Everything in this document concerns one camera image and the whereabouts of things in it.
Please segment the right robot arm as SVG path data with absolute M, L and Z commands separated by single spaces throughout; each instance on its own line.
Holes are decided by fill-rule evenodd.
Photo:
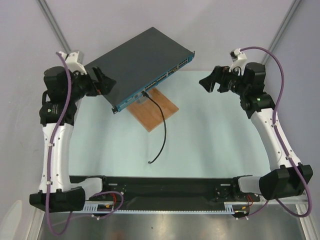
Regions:
M 258 194 L 266 200 L 300 196 L 305 191 L 303 183 L 313 176 L 310 165 L 301 163 L 292 150 L 280 125 L 276 105 L 264 91 L 266 68 L 263 64 L 249 62 L 242 75 L 229 66 L 217 65 L 199 84 L 211 93 L 215 84 L 218 92 L 231 91 L 239 96 L 240 106 L 255 126 L 269 160 L 270 172 L 264 176 L 239 176 L 237 184 L 230 188 L 230 195 L 242 201 L 248 193 Z

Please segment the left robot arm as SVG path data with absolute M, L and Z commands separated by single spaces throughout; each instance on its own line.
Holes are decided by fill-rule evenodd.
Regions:
M 38 192 L 30 194 L 29 203 L 49 213 L 81 211 L 93 195 L 99 200 L 107 199 L 110 187 L 102 183 L 101 177 L 71 183 L 69 149 L 77 103 L 85 96 L 109 93 L 116 81 L 99 67 L 92 67 L 88 74 L 63 66 L 47 69 L 43 81 L 46 91 L 39 111 L 44 137 L 43 170 Z

